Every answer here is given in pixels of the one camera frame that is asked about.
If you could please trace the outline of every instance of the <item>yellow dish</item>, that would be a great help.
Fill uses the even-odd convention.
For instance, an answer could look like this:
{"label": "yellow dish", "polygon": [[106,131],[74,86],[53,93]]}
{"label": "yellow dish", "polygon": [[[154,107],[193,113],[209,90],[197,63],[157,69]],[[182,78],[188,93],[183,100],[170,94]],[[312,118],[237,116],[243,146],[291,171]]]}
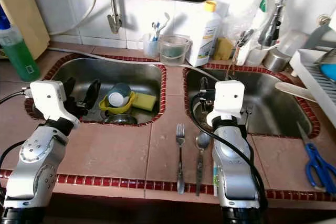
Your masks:
{"label": "yellow dish", "polygon": [[119,108],[113,108],[113,107],[110,107],[110,103],[107,99],[107,95],[105,95],[104,99],[99,102],[99,108],[103,111],[108,110],[109,112],[113,114],[122,114],[126,112],[132,106],[134,99],[135,99],[135,93],[132,91],[130,95],[130,100],[125,106],[119,107]]}

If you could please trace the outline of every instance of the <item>faucet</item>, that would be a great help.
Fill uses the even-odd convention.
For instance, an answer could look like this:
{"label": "faucet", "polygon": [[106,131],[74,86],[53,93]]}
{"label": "faucet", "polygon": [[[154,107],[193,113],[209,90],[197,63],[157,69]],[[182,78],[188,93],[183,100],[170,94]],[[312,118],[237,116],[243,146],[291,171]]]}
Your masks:
{"label": "faucet", "polygon": [[273,10],[269,21],[267,21],[258,39],[259,44],[262,46],[270,47],[275,45],[279,37],[279,28],[281,25],[280,18],[284,6],[285,0],[280,0],[275,4],[275,9]]}
{"label": "faucet", "polygon": [[107,19],[109,21],[111,31],[114,34],[117,34],[122,24],[121,19],[119,18],[118,15],[116,0],[111,0],[111,8],[112,8],[112,15],[108,15]]}

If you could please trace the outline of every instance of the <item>bottle cap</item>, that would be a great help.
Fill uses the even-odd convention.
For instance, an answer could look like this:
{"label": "bottle cap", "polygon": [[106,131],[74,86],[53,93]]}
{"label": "bottle cap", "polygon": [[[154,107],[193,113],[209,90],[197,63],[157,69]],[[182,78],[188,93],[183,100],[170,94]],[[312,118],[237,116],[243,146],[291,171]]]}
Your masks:
{"label": "bottle cap", "polygon": [[204,9],[207,12],[213,13],[214,11],[216,11],[216,6],[217,6],[216,1],[205,1]]}
{"label": "bottle cap", "polygon": [[4,12],[4,10],[2,9],[2,7],[0,6],[0,30],[7,30],[10,28],[10,22]]}

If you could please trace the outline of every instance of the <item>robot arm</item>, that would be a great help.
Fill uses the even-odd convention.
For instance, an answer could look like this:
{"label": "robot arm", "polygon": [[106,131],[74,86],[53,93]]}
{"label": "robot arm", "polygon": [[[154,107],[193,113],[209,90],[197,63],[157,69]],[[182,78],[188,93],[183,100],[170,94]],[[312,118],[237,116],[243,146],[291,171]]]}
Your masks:
{"label": "robot arm", "polygon": [[60,81],[36,81],[30,84],[34,103],[47,120],[40,124],[22,145],[16,169],[8,179],[2,223],[41,223],[56,183],[56,172],[65,155],[67,136],[79,126],[79,117],[93,106],[100,82],[96,80],[87,93],[88,103],[74,105]]}
{"label": "robot arm", "polygon": [[[208,102],[214,105],[213,111],[206,117],[214,134],[250,159],[246,131],[237,122],[241,117],[244,89],[239,81],[220,81],[215,84],[215,92],[201,89],[198,97],[201,104]],[[250,165],[231,147],[217,139],[214,139],[212,154],[214,193],[222,207],[224,223],[260,223],[261,195]]]}

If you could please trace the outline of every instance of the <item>yellow sponge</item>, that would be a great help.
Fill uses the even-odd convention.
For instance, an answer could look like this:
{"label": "yellow sponge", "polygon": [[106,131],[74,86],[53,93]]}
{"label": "yellow sponge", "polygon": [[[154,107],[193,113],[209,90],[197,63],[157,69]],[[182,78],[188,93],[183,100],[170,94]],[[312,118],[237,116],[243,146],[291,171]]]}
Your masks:
{"label": "yellow sponge", "polygon": [[142,110],[152,111],[156,102],[156,96],[149,94],[135,93],[132,106]]}
{"label": "yellow sponge", "polygon": [[234,46],[228,39],[218,38],[214,60],[228,60],[230,58],[233,47]]}

